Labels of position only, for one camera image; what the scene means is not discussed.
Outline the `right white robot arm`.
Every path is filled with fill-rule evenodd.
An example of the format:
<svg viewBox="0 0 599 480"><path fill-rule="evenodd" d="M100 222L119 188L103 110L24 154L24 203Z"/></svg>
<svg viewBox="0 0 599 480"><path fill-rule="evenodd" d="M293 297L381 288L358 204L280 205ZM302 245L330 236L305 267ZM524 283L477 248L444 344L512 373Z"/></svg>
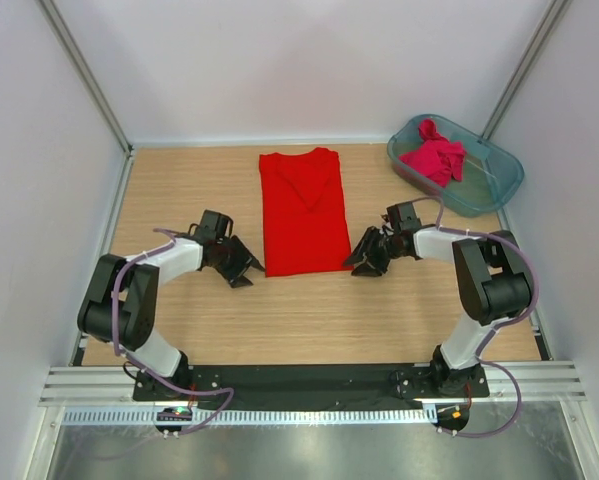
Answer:
<svg viewBox="0 0 599 480"><path fill-rule="evenodd" d="M430 362L431 388L456 396L477 375L498 331L527 317L538 299L536 275L509 230L492 233L425 225L413 201L386 208L383 224L368 227L344 261L353 276L380 277L391 261L436 259L454 267L463 313Z"/></svg>

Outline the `red t shirt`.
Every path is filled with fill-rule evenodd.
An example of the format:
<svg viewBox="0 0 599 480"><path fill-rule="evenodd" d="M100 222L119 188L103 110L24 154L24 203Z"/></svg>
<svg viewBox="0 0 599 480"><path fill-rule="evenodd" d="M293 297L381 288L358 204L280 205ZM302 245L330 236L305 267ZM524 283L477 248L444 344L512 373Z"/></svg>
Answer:
<svg viewBox="0 0 599 480"><path fill-rule="evenodd" d="M351 254L339 154L259 157L268 277L342 271Z"/></svg>

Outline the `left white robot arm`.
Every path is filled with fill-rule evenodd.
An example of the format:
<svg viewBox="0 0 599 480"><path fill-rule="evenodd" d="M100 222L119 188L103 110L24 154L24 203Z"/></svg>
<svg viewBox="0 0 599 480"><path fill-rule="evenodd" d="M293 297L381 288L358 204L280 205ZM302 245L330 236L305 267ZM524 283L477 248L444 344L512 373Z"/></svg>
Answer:
<svg viewBox="0 0 599 480"><path fill-rule="evenodd" d="M187 356L155 326L158 290L185 275L214 269L231 288L248 287L249 269L264 265L233 233L233 219L212 210L184 232L158 228L168 241L136 255L99 258L77 315L79 330L112 345L140 370L156 377L156 388L170 400L191 386Z"/></svg>

